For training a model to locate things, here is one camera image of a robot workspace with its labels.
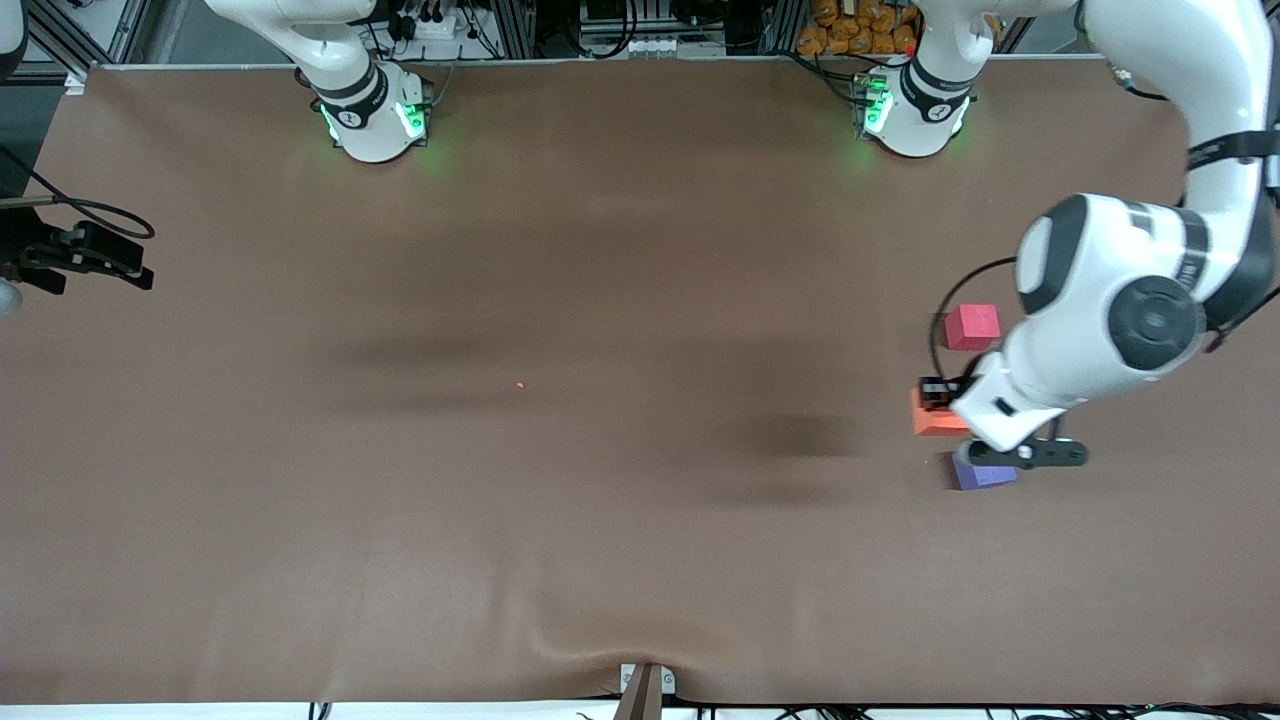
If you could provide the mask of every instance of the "pink block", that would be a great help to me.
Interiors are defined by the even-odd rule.
[[[948,350],[987,350],[1000,340],[1000,318],[995,305],[961,305],[947,315]]]

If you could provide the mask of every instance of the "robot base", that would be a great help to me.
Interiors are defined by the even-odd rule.
[[[329,122],[334,147],[342,147],[361,163],[385,163],[413,146],[425,146],[431,123],[434,94],[430,83],[394,63],[379,63],[387,73],[387,101],[374,110],[362,128]]]
[[[906,64],[902,58],[900,64]],[[879,142],[890,152],[905,158],[927,158],[946,147],[964,124],[969,100],[952,118],[929,123],[920,111],[901,97],[901,68],[876,68],[854,78],[854,97],[865,99],[868,106],[854,108],[854,126],[859,137]]]

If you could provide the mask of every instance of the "brown tabletop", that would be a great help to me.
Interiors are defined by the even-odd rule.
[[[1085,469],[911,436],[955,278],[1181,181],[1098,63],[979,87],[910,161],[783,61],[465,68],[367,167],[288,72],[93,73],[40,169],[156,288],[0,324],[3,700],[1277,700],[1274,314],[1073,411]]]

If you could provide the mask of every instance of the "purple block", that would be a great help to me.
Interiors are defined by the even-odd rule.
[[[992,488],[1018,479],[1016,468],[979,468],[965,462],[954,452],[951,464],[955,465],[960,489]]]

